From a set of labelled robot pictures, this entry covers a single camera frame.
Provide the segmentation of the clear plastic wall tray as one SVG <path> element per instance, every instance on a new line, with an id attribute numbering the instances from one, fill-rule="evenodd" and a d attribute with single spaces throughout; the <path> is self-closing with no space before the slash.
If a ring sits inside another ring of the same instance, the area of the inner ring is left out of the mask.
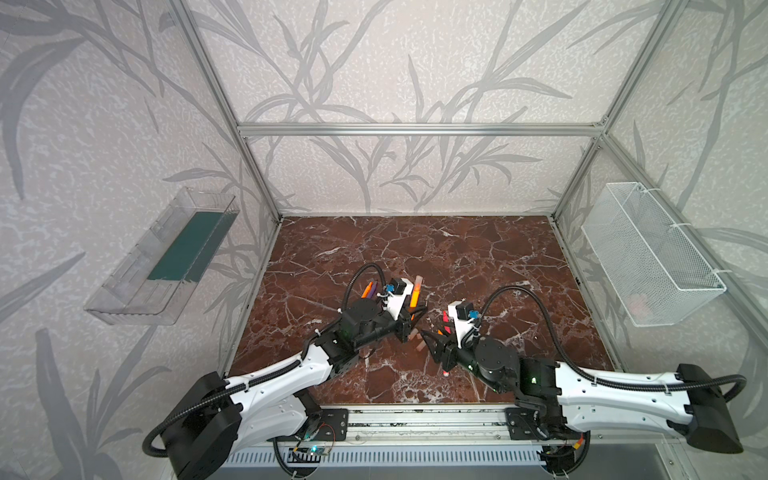
<path id="1" fill-rule="evenodd" d="M 233 194 L 181 188 L 84 310 L 108 325 L 175 324 L 239 213 Z"/>

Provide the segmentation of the orange highlighter pen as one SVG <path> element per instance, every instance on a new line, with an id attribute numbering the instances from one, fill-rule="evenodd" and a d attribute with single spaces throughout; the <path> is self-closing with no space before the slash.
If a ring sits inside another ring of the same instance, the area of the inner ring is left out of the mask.
<path id="1" fill-rule="evenodd" d="M 413 283 L 413 289 L 411 292 L 411 299 L 409 302 L 409 308 L 411 310 L 414 310 L 418 306 L 419 297 L 421 293 L 423 283 L 423 277 L 421 275 L 417 275 L 415 277 L 414 283 Z"/>
<path id="2" fill-rule="evenodd" d="M 368 285 L 366 286 L 366 288 L 363 291 L 363 294 L 361 295 L 361 299 L 365 299 L 365 298 L 369 298 L 370 297 L 370 294 L 371 294 L 371 291 L 373 289 L 374 283 L 375 282 L 373 282 L 373 281 L 368 283 Z"/>

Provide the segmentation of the aluminium cage frame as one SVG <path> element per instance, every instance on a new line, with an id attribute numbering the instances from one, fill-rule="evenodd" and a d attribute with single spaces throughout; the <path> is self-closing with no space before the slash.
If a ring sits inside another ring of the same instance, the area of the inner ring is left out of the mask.
<path id="1" fill-rule="evenodd" d="M 601 24 L 615 38 L 636 24 L 653 21 L 637 58 L 605 116 L 594 123 L 526 123 L 521 111 L 500 112 L 493 122 L 475 114 L 495 90 L 530 86 L 539 95 L 556 89 L 537 79 L 516 77 L 545 44 L 588 8 L 580 1 L 552 25 L 512 53 L 499 53 L 487 71 L 450 100 L 427 105 L 416 68 L 409 78 L 414 93 L 411 121 L 381 121 L 363 111 L 324 100 L 339 61 L 324 65 L 313 92 L 304 89 L 309 64 L 320 54 L 319 20 L 305 41 L 288 38 L 287 53 L 297 77 L 280 95 L 263 99 L 239 118 L 208 52 L 204 36 L 225 38 L 271 67 L 277 59 L 263 44 L 242 1 L 217 1 L 214 14 L 175 1 L 162 20 L 189 34 L 203 76 L 223 104 L 225 123 L 236 146 L 254 169 L 271 202 L 278 190 L 265 160 L 252 147 L 271 148 L 287 138 L 315 140 L 361 184 L 370 200 L 370 175 L 377 156 L 351 155 L 344 141 L 373 137 L 400 141 L 404 151 L 393 183 L 412 198 L 415 212 L 460 186 L 482 166 L 502 168 L 495 144 L 505 137 L 584 137 L 588 144 L 566 188 L 552 196 L 551 214 L 592 298 L 604 305 L 598 315 L 616 327 L 615 340 L 628 346 L 640 330 L 658 349 L 680 336 L 677 327 L 654 324 L 637 303 L 609 284 L 612 272 L 599 261 L 581 228 L 597 198 L 598 159 L 614 166 L 671 214 L 670 231 L 686 235 L 702 254 L 705 273 L 718 282 L 721 296 L 703 308 L 692 324 L 691 346 L 706 360 L 740 355 L 749 386 L 734 410 L 748 427 L 767 421 L 767 5 L 763 1 L 646 1 L 616 12 Z"/>

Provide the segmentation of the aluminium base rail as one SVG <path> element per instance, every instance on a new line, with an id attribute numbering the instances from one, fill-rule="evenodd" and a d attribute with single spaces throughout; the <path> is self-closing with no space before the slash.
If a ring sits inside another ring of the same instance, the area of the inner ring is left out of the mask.
<path id="1" fill-rule="evenodd" d="M 321 405 L 322 427 L 317 439 L 302 442 L 326 445 L 320 460 L 295 463 L 295 468 L 536 466 L 544 447 L 573 446 L 574 438 L 541 439 L 532 413 L 511 404 L 349 404 Z M 232 448 L 220 468 L 269 466 L 276 462 L 271 440 L 245 440 Z M 669 479 L 689 479 L 684 462 L 672 446 L 675 440 L 637 429 L 592 430 L 590 452 L 599 445 L 652 445 Z"/>

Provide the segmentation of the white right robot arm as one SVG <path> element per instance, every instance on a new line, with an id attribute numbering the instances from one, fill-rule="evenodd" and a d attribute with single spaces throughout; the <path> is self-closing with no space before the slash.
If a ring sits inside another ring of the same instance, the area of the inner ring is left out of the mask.
<path id="1" fill-rule="evenodd" d="M 677 436 L 699 450 L 740 454 L 744 448 L 728 404 L 745 387 L 742 375 L 711 377 L 694 364 L 674 372 L 626 374 L 522 358 L 498 339 L 471 348 L 444 334 L 421 334 L 444 371 L 460 366 L 498 394 L 511 393 L 528 413 L 537 439 L 571 439 L 593 430 L 644 430 Z"/>

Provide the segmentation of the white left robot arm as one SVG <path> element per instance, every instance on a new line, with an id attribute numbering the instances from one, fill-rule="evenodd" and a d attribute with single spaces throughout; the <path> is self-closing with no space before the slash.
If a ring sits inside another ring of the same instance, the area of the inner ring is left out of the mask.
<path id="1" fill-rule="evenodd" d="M 179 479 L 206 479 L 238 449 L 310 435 L 322 410 L 309 388 L 345 374 L 372 343 L 406 341 L 419 316 L 408 294 L 359 299 L 285 360 L 240 376 L 200 377 L 146 435 L 142 451 L 168 459 Z"/>

